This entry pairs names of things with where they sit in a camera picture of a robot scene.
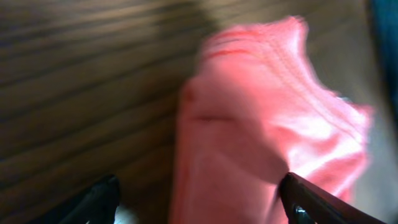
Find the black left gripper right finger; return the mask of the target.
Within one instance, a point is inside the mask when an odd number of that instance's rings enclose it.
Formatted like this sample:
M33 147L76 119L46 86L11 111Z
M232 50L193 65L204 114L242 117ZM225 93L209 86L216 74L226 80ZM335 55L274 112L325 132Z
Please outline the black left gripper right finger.
M292 172L279 193L289 224L384 224Z

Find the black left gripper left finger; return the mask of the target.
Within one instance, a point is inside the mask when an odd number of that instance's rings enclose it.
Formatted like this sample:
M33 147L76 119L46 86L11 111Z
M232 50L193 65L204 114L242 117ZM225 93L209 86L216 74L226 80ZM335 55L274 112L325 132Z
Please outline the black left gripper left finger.
M58 224L113 224L119 201L119 180L107 175L72 197Z

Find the orange red t-shirt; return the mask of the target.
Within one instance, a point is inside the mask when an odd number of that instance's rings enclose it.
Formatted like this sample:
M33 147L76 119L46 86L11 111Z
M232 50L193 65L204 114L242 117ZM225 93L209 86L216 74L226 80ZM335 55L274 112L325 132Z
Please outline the orange red t-shirt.
M180 95L171 223L287 223L277 186L288 172L350 199L371 109L321 84L306 38L290 16L204 43Z

